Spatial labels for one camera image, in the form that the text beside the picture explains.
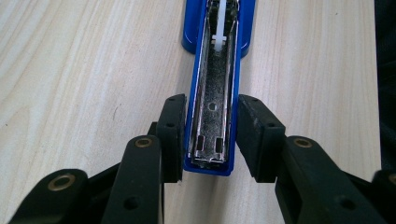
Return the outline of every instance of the wooden table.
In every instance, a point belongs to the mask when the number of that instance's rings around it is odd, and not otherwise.
[[[0,1],[0,221],[45,175],[95,175],[145,134],[163,101],[189,93],[184,1]],[[240,92],[287,135],[317,140],[343,170],[380,168],[371,0],[258,0]],[[281,223],[274,185],[236,150],[230,177],[167,184],[166,223]]]

